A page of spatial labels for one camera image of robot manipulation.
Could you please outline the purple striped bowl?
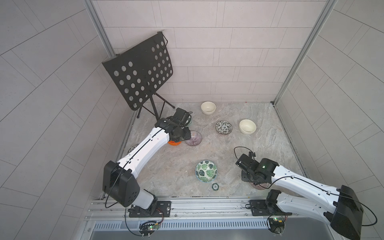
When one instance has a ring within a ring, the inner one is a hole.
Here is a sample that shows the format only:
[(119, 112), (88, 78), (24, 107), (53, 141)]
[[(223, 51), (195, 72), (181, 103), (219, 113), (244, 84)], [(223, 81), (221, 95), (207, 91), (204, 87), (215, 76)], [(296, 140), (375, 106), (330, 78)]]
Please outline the purple striped bowl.
[(197, 146), (202, 142), (202, 135), (198, 131), (191, 131), (191, 138), (185, 140), (185, 143), (189, 146)]
[(267, 190), (268, 188), (269, 188), (269, 186), (270, 186), (270, 184), (269, 183), (262, 183), (262, 184), (256, 184), (256, 183), (250, 183), (250, 185), (253, 187), (253, 188), (255, 188), (255, 189), (257, 189), (257, 190)]

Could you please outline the small green leaf bowl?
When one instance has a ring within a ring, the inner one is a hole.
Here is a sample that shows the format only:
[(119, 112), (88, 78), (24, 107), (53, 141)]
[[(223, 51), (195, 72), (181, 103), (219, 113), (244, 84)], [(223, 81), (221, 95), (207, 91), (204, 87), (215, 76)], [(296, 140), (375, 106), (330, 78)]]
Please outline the small green leaf bowl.
[(186, 127), (189, 127), (191, 125), (191, 123), (192, 123), (192, 116), (189, 115), (188, 120), (186, 122)]

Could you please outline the orange bowl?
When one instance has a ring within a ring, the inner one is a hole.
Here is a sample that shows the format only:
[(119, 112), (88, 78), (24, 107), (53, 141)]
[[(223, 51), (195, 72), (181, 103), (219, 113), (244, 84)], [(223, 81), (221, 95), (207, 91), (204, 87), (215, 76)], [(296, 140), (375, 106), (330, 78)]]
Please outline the orange bowl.
[(174, 141), (169, 141), (168, 144), (171, 145), (171, 146), (178, 146), (180, 145), (182, 142), (174, 142)]

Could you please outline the cream bowl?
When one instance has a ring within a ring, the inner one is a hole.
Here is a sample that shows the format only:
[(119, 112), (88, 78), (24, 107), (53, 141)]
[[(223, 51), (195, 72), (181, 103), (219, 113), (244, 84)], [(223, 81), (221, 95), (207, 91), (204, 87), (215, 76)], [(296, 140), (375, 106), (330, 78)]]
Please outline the cream bowl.
[(245, 135), (251, 135), (257, 130), (256, 124), (248, 119), (241, 120), (239, 123), (240, 131)]
[(205, 115), (212, 115), (216, 111), (216, 104), (213, 102), (204, 102), (201, 104), (201, 110)]

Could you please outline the black floral bowl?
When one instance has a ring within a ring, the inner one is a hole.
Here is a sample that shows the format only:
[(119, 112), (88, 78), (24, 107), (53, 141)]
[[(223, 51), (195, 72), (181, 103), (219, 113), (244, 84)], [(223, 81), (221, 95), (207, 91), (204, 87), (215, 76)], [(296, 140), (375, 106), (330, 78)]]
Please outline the black floral bowl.
[(130, 147), (130, 148), (128, 149), (128, 154), (131, 153), (137, 146), (138, 146), (138, 144), (136, 144), (136, 145)]
[(221, 135), (229, 135), (233, 131), (233, 126), (228, 121), (218, 121), (215, 129)]

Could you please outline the large green leaf bowl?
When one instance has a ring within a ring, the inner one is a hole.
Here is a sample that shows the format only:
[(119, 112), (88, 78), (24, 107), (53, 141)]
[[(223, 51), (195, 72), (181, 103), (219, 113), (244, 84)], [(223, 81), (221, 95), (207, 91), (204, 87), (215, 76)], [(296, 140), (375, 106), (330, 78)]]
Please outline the large green leaf bowl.
[(217, 166), (209, 160), (201, 161), (195, 169), (196, 177), (203, 183), (212, 182), (218, 175)]

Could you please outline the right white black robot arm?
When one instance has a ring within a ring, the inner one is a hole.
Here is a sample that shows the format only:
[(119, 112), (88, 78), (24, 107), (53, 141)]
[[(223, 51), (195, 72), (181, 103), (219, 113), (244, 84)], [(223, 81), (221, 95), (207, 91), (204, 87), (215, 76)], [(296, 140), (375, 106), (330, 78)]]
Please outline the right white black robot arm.
[(269, 184), (265, 200), (250, 201), (253, 216), (267, 216), (271, 222), (273, 216), (298, 214), (330, 225), (347, 239), (361, 238), (364, 209), (351, 188), (315, 182), (267, 158), (258, 162), (243, 154), (236, 165), (242, 170), (242, 181)]

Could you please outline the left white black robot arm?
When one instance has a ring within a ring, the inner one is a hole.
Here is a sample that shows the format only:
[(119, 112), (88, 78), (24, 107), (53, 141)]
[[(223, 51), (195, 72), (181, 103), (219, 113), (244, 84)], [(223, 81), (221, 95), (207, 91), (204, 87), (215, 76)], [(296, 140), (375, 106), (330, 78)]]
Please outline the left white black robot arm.
[(156, 211), (157, 198), (141, 189), (137, 177), (155, 153), (169, 141), (179, 143), (191, 139), (188, 125), (191, 112), (177, 108), (173, 116), (159, 119), (147, 137), (128, 155), (108, 162), (104, 167), (102, 190), (123, 207), (134, 205), (150, 214)]

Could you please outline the small green tape roll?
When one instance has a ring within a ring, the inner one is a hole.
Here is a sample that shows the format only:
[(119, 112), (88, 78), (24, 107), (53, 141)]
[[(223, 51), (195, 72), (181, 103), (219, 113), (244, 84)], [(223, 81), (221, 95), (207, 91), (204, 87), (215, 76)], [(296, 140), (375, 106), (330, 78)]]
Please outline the small green tape roll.
[(217, 184), (217, 183), (213, 183), (212, 184), (212, 189), (214, 190), (214, 191), (218, 191), (219, 190), (219, 185)]

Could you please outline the right circuit board connector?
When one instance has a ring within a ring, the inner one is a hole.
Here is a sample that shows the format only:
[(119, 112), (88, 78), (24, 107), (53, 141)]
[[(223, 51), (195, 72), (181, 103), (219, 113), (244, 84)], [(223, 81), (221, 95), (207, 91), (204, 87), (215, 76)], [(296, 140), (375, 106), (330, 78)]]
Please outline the right circuit board connector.
[(272, 216), (267, 218), (268, 230), (273, 234), (281, 235), (285, 230), (285, 225), (285, 218)]

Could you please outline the circuit board connector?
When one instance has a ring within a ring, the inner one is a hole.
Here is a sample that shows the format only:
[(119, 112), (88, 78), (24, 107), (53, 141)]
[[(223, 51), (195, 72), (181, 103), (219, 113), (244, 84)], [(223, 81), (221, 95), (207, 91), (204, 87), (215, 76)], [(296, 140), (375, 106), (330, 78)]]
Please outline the circuit board connector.
[(268, 230), (273, 234), (281, 235), (285, 230), (285, 225), (285, 218), (272, 216), (267, 218)]
[(160, 227), (160, 223), (157, 221), (147, 221), (139, 225), (139, 233), (142, 238), (147, 236), (150, 237)]

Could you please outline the black perforated music stand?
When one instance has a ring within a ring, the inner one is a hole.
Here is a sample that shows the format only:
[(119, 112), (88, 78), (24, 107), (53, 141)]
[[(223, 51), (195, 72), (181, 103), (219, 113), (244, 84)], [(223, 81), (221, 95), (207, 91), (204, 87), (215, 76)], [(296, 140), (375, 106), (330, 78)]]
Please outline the black perforated music stand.
[(174, 74), (167, 49), (168, 40), (163, 32), (115, 55), (102, 64), (133, 111), (145, 108), (146, 101), (153, 106), (151, 112), (158, 120), (153, 96)]

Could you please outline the left circuit board connector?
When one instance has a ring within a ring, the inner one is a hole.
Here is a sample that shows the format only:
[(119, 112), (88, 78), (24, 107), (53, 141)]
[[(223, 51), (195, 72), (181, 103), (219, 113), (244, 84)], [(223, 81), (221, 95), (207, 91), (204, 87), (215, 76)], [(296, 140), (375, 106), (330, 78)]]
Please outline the left circuit board connector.
[(157, 221), (147, 221), (139, 225), (139, 233), (142, 238), (147, 236), (150, 237), (160, 227), (160, 223)]

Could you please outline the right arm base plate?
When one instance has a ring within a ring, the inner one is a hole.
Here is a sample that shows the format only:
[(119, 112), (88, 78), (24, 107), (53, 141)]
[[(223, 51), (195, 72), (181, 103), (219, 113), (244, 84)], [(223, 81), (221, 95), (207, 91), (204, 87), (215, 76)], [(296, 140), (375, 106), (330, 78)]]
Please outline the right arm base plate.
[(246, 209), (251, 210), (253, 217), (260, 216), (291, 216), (290, 212), (283, 212), (277, 204), (272, 204), (266, 200), (250, 200)]

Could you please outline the aluminium mounting rail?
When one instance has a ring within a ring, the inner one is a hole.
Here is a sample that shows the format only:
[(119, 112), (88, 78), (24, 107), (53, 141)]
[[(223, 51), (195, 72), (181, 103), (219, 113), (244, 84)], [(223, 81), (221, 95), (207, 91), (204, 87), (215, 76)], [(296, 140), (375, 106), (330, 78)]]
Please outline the aluminium mounting rail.
[[(250, 200), (265, 200), (264, 197), (169, 197), (158, 198), (158, 201), (171, 201), (170, 216), (166, 220), (186, 219), (251, 219), (252, 212), (246, 209)], [(277, 206), (283, 212), (292, 213), (291, 217), (308, 217), (325, 221), (326, 208), (304, 198), (280, 194)], [(91, 201), (86, 210), (87, 220), (123, 220), (126, 214), (125, 207), (116, 204), (105, 208), (101, 200)]]

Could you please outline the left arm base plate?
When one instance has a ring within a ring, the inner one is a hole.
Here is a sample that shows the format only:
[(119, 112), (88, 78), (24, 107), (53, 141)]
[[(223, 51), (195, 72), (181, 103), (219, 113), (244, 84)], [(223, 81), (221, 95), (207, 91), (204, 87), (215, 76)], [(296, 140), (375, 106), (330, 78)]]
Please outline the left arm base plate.
[(157, 201), (156, 204), (152, 204), (148, 209), (133, 206), (127, 211), (130, 218), (162, 218), (170, 216), (171, 206), (171, 201)]

